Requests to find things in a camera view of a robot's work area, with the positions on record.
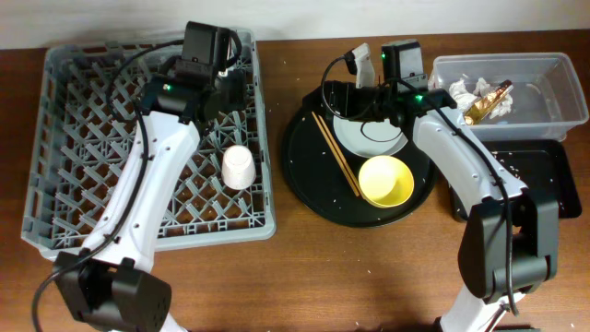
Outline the white tissue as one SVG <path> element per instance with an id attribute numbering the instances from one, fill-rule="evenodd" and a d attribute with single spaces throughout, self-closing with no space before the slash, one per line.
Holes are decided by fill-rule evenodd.
<path id="1" fill-rule="evenodd" d="M 483 77 L 480 77 L 476 83 L 476 88 L 474 89 L 473 94 L 480 98 L 484 98 L 498 87 L 498 85 L 491 85 Z M 509 113 L 512 110 L 512 105 L 513 98 L 510 94 L 507 94 L 500 100 L 496 107 L 492 109 L 488 115 L 488 118 L 493 119 L 495 117 L 504 116 L 506 113 Z"/>
<path id="2" fill-rule="evenodd" d="M 452 83 L 448 92 L 457 103 L 457 109 L 462 113 L 466 113 L 478 100 L 478 96 L 467 91 L 465 81 L 462 78 Z"/>

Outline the grey round plate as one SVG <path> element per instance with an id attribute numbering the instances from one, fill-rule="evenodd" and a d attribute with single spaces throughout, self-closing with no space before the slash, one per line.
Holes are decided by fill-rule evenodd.
<path id="1" fill-rule="evenodd" d="M 347 151 L 366 159 L 394 155 L 407 143 L 401 129 L 388 120 L 362 123 L 334 118 L 333 129 L 339 143 Z"/>

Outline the gold brown snack wrapper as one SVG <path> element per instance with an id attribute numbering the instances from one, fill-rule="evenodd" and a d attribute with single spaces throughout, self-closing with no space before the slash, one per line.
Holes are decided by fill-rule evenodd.
<path id="1" fill-rule="evenodd" d="M 477 125 L 480 123 L 505 99 L 512 89 L 512 81 L 504 80 L 495 90 L 475 100 L 471 107 L 464 113 L 465 123 L 467 125 Z"/>

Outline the pink plastic cup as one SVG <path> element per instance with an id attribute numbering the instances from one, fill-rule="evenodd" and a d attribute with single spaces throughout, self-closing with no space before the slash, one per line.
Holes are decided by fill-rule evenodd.
<path id="1" fill-rule="evenodd" d="M 251 186 L 256 176 L 252 152 L 242 145 L 229 147 L 223 154 L 221 176 L 231 189 L 242 190 Z"/>

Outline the yellow bowl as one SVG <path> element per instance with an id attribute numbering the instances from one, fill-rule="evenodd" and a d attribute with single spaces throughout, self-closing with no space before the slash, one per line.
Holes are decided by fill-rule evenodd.
<path id="1" fill-rule="evenodd" d="M 405 204 L 413 195 L 414 176 L 409 167 L 393 156 L 375 156 L 360 167 L 358 182 L 362 197 L 378 208 Z"/>

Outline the food scraps and rice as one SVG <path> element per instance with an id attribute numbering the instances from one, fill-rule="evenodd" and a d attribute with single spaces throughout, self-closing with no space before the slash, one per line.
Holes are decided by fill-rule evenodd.
<path id="1" fill-rule="evenodd" d="M 511 175 L 517 179 L 523 179 L 525 172 L 522 170 L 520 161 L 517 160 L 515 152 L 492 150 L 490 153 Z"/>

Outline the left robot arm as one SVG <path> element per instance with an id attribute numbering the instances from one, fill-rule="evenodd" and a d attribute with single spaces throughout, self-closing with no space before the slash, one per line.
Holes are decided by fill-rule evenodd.
<path id="1" fill-rule="evenodd" d="M 136 136 L 112 197 L 78 254 L 61 252 L 46 279 L 78 322 L 99 331 L 179 331 L 171 286 L 153 276 L 156 241 L 174 188 L 220 113 L 245 106 L 235 30 L 190 21 L 134 102 Z"/>

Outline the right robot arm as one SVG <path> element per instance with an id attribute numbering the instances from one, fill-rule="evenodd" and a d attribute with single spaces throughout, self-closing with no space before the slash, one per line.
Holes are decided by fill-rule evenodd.
<path id="1" fill-rule="evenodd" d="M 425 153 L 454 189 L 467 214 L 458 252 L 463 287 L 439 331 L 491 331 L 516 304 L 557 273 L 559 205 L 531 190 L 486 149 L 472 120 L 445 89 L 429 89 L 415 40 L 383 45 L 384 81 L 376 84 L 367 44 L 342 55 L 354 83 L 320 84 L 333 116 L 356 122 L 387 120 Z"/>

